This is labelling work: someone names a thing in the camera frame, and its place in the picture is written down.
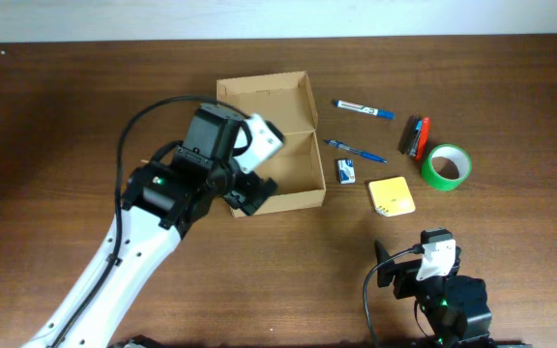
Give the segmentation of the green tape roll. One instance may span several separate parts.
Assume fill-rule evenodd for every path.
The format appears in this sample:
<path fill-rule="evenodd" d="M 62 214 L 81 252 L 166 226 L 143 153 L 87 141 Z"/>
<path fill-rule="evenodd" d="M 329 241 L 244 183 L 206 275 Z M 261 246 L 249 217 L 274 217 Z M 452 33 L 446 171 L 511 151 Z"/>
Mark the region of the green tape roll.
<path fill-rule="evenodd" d="M 462 184 L 472 172 L 469 155 L 453 144 L 433 148 L 422 166 L 424 180 L 434 189 L 450 191 Z"/>

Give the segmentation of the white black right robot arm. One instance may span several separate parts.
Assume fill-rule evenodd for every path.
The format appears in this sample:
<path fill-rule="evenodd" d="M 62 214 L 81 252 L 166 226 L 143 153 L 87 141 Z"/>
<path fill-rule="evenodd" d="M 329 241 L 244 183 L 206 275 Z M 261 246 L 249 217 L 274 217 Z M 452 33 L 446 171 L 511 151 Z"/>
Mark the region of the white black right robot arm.
<path fill-rule="evenodd" d="M 482 347 L 496 345 L 490 337 L 492 313 L 487 305 L 483 279 L 458 273 L 461 249 L 455 250 L 454 264 L 447 275 L 417 279 L 421 262 L 397 263 L 380 242 L 374 243 L 377 286 L 394 287 L 398 300 L 414 300 L 414 312 L 422 313 L 433 335 L 421 342 L 425 347 Z"/>

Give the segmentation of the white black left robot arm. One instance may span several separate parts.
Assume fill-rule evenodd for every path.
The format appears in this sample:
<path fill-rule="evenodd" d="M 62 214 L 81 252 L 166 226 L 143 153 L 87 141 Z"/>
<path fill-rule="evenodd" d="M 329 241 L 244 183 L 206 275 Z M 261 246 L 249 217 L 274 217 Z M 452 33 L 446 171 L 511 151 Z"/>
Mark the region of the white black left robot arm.
<path fill-rule="evenodd" d="M 159 148 L 134 170 L 101 246 L 27 346 L 107 346 L 146 281 L 215 198 L 251 216 L 276 191 L 254 170 L 278 151 L 249 145 L 208 157 L 179 141 Z"/>

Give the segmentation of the brown cardboard box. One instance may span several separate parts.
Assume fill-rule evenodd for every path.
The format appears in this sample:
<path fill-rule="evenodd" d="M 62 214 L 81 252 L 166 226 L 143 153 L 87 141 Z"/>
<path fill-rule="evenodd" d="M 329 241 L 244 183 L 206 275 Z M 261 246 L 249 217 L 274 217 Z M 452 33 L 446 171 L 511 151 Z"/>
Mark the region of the brown cardboard box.
<path fill-rule="evenodd" d="M 272 122 L 285 145 L 255 169 L 278 189 L 255 212 L 258 216 L 320 207 L 326 184 L 316 136 L 318 113 L 306 72 L 282 72 L 221 79 L 217 99 Z"/>

